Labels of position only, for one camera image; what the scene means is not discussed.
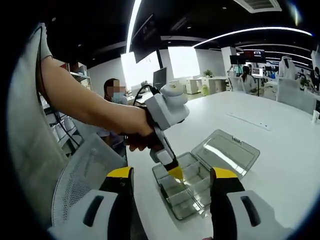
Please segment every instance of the floor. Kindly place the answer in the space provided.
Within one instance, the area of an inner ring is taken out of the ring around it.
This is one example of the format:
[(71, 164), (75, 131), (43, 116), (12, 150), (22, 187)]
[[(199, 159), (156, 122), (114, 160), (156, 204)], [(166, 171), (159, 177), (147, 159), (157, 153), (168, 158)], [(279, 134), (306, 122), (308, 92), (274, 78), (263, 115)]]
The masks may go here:
[(198, 93), (195, 93), (195, 94), (186, 94), (186, 96), (188, 98), (188, 101), (203, 97), (201, 92), (198, 92)]

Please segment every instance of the television screen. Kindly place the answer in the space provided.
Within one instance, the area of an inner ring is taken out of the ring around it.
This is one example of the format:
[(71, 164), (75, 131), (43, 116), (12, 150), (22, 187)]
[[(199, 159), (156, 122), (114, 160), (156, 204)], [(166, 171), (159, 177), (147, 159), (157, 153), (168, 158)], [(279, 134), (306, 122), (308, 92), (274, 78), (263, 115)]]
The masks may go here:
[(131, 41), (136, 63), (161, 47), (161, 36), (152, 14), (138, 29)]
[(262, 50), (245, 50), (242, 54), (242, 57), (250, 63), (267, 63), (265, 51)]

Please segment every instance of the cable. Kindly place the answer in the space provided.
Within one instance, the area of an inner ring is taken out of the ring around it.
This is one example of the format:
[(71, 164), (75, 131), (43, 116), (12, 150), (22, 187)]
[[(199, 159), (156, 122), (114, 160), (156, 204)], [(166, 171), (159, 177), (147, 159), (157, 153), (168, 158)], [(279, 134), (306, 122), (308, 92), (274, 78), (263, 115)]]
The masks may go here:
[(40, 70), (40, 78), (41, 78), (41, 85), (42, 85), (42, 89), (43, 89), (43, 93), (45, 94), (45, 97), (46, 97), (46, 101), (47, 103), (49, 104), (49, 106), (51, 107), (51, 109), (53, 110), (53, 114), (56, 118), (56, 120), (58, 121), (58, 123), (60, 124), (61, 128), (63, 129), (63, 131), (68, 135), (68, 137), (74, 141), (74, 143), (80, 147), (80, 144), (77, 143), (77, 141), (69, 134), (69, 132), (65, 129), (65, 127), (63, 126), (62, 122), (60, 121), (60, 114), (58, 113), (58, 111), (53, 107), (51, 101), (50, 101), (50, 98), (46, 92), (46, 89), (45, 89), (45, 84), (44, 84), (44, 79), (43, 79), (43, 76), (42, 76), (42, 63), (41, 63), (41, 43), (42, 43), (42, 32), (43, 32), (43, 27), (40, 26), (38, 27), (34, 33), (36, 33), (39, 29), (41, 29), (41, 32), (40, 32), (40, 43), (39, 43), (39, 70)]
[(149, 87), (149, 88), (150, 88), (150, 91), (152, 92), (153, 95), (156, 95), (156, 94), (160, 93), (159, 90), (156, 89), (155, 87), (151, 86), (150, 84), (145, 84), (145, 85), (143, 85), (143, 86), (139, 89), (138, 93), (136, 94), (136, 96), (135, 96), (135, 98), (134, 98), (134, 101), (133, 101), (133, 106), (136, 105), (136, 101), (137, 101), (137, 99), (138, 99), (139, 94), (140, 94), (141, 91), (142, 91), (143, 89), (145, 89), (146, 87)]

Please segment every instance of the black ceiling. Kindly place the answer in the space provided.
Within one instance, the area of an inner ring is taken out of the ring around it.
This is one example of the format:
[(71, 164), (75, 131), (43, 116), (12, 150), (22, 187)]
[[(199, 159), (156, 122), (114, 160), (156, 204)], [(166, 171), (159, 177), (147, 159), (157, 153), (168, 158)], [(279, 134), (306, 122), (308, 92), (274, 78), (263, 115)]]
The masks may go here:
[[(162, 36), (186, 36), (210, 39), (221, 34), (253, 27), (290, 27), (318, 35), (318, 28), (308, 14), (308, 0), (296, 6), (301, 13), (301, 23), (296, 26), (286, 0), (278, 0), (282, 11), (251, 14), (233, 0), (142, 0), (135, 29), (152, 14)], [(46, 11), (48, 45), (54, 57), (64, 62), (79, 61), (93, 67), (118, 58), (125, 47), (104, 50), (105, 47), (127, 40), (129, 21), (134, 0), (82, 0), (61, 1), (49, 6)], [(180, 20), (184, 24), (172, 30)], [(168, 46), (192, 46), (198, 41), (164, 40)], [(219, 38), (199, 48), (239, 47), (254, 44), (283, 44), (316, 49), (315, 37), (283, 30), (263, 30), (238, 33)], [(251, 46), (246, 49), (266, 49), (288, 52), (310, 58), (310, 52), (283, 46)], [(300, 57), (294, 60), (309, 64)]]

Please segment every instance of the mesh chair back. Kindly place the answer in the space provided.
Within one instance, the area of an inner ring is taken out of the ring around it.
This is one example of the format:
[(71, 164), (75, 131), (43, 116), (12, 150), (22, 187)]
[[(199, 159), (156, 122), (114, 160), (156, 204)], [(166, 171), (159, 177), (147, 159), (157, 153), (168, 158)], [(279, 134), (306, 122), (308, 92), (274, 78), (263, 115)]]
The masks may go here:
[(100, 128), (97, 126), (85, 124), (76, 119), (72, 119), (73, 123), (84, 140), (87, 140), (92, 134), (96, 133)]
[(75, 203), (90, 190), (98, 190), (109, 172), (127, 165), (96, 133), (92, 134), (60, 174), (52, 200), (52, 225), (62, 225)]
[(245, 87), (243, 85), (243, 81), (239, 81), (239, 77), (237, 76), (229, 76), (228, 80), (230, 83), (230, 88), (232, 92), (246, 92)]
[(298, 81), (285, 78), (279, 78), (277, 101), (308, 114), (313, 114), (317, 104), (317, 100), (312, 95), (300, 90)]

